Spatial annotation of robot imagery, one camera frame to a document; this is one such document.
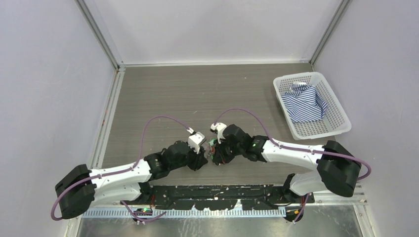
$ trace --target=gray wood tabletop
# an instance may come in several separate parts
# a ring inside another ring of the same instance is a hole
[[[215,138],[210,125],[226,109],[240,107],[254,112],[270,134],[284,142],[325,144],[334,137],[315,140],[293,139],[275,95],[273,80],[283,75],[310,72],[309,64],[163,66],[127,68],[106,148],[103,168],[134,162],[139,156],[143,126],[155,115],[170,115],[202,132],[207,141]],[[241,111],[221,119],[245,132],[265,135],[252,116]],[[159,152],[188,133],[166,118],[156,119],[145,134],[142,157]],[[211,161],[198,171],[183,167],[168,177],[153,181],[159,185],[282,184],[290,173],[308,170],[286,163],[251,162],[236,157],[226,165]]]

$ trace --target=white wall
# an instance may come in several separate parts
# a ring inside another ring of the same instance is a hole
[[[419,231],[418,9],[354,0],[315,64],[352,122],[337,140],[373,167],[362,184],[384,237]]]
[[[340,3],[90,1],[126,64],[309,60]]]
[[[114,69],[73,0],[3,0],[0,25],[0,235],[60,237],[54,186],[91,157]]]

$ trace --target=striped cloth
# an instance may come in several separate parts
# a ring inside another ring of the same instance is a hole
[[[325,116],[327,103],[316,87],[303,82],[294,82],[291,90],[282,96],[284,105],[293,122],[320,121]]]

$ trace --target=laundry basket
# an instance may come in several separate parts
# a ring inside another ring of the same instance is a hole
[[[316,122],[292,122],[290,115],[285,108],[281,95],[290,90],[293,82],[305,82],[316,87],[323,100],[327,102],[326,114],[321,121]],[[337,100],[335,94],[321,73],[299,73],[286,75],[274,79],[276,97],[284,111],[285,119],[291,134],[296,140],[315,139],[338,135],[351,130],[351,122],[345,111]]]

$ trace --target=robotic arm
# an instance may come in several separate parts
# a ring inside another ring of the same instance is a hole
[[[119,200],[135,200],[141,196],[142,184],[166,177],[170,171],[184,166],[192,170],[200,169],[208,163],[202,144],[205,136],[194,132],[188,142],[177,141],[161,152],[147,155],[137,166],[135,163],[106,169],[89,170],[85,164],[76,166],[56,186],[57,196],[66,188],[87,177],[99,175],[80,184],[67,192],[60,200],[63,219],[70,219],[83,214],[90,207],[109,204]],[[118,172],[131,168],[131,171],[102,177],[109,172]]]
[[[288,175],[282,191],[284,197],[293,202],[301,196],[315,191],[330,190],[351,197],[355,189],[361,164],[335,156],[308,153],[302,150],[327,151],[352,156],[342,145],[328,141],[326,145],[307,146],[274,140],[266,136],[253,136],[232,124],[212,124],[211,132],[217,134],[212,161],[216,164],[229,163],[235,156],[242,155],[251,161],[284,162],[311,169],[305,174]]]

